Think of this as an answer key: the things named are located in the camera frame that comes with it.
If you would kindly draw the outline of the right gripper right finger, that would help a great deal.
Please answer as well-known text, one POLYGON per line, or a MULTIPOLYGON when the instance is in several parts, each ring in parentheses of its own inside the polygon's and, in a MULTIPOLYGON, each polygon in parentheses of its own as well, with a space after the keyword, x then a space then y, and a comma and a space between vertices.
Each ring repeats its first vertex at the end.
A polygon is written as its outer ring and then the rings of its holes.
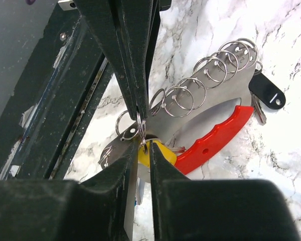
POLYGON ((161 156, 150 179, 155 240, 300 240, 271 181, 191 180, 161 156))

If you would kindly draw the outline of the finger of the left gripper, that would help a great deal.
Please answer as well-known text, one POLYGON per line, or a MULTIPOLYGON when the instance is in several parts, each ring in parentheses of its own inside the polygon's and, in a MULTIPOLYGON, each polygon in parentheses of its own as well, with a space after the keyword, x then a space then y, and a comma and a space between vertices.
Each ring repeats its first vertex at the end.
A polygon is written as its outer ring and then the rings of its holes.
POLYGON ((131 118, 148 117, 148 79, 160 24, 159 1, 108 1, 119 53, 116 79, 131 118))
POLYGON ((75 1, 74 3, 113 68, 130 118, 136 120, 136 101, 132 96, 132 87, 129 85, 130 73, 116 2, 75 1))

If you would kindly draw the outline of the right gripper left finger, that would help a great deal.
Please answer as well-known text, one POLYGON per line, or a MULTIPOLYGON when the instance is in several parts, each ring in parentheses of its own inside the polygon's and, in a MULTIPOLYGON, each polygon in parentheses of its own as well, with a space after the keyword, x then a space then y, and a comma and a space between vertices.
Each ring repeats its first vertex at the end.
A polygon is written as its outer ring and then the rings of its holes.
POLYGON ((82 183, 0 181, 0 240, 132 240, 137 153, 82 183))

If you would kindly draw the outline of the yellow tagged key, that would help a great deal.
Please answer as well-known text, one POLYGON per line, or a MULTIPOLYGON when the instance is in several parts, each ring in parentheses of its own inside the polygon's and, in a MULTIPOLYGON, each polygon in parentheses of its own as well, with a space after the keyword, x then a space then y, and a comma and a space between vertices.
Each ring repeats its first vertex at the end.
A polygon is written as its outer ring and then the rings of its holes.
POLYGON ((146 147, 148 150, 147 154, 144 152, 143 145, 140 145, 140 147, 138 149, 137 157, 138 157, 138 162, 140 164, 149 168, 151 166, 151 158, 153 158, 155 160, 156 158, 161 156, 165 160, 167 160, 170 164, 172 164, 173 166, 175 165, 175 163, 177 161, 177 155, 171 149, 169 149, 167 146, 162 144, 161 141, 159 141, 158 139, 147 140, 146 147), (150 148, 151 142, 153 144, 153 147, 157 146, 157 150, 158 150, 157 154, 156 153, 154 154, 152 152, 152 148, 150 148))

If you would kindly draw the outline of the red keyring with keys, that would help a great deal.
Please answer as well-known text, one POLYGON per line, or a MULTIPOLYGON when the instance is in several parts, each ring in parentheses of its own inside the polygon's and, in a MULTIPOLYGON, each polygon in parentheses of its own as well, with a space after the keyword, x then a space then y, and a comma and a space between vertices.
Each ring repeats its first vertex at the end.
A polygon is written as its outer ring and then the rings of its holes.
POLYGON ((123 155, 130 142, 139 135, 138 176, 150 180, 149 155, 144 152, 149 142, 159 145, 163 155, 183 174, 187 175, 202 166, 227 145, 246 125, 253 114, 249 82, 259 57, 256 44, 239 38, 223 44, 212 55, 199 60, 191 77, 184 78, 168 90, 160 89, 159 103, 150 102, 149 118, 139 127, 132 124, 103 150, 100 157, 102 169, 113 164, 123 155), (239 100, 232 114, 225 121, 214 124, 203 137, 198 138, 182 154, 176 155, 165 143, 186 124, 205 111, 231 100, 239 100))

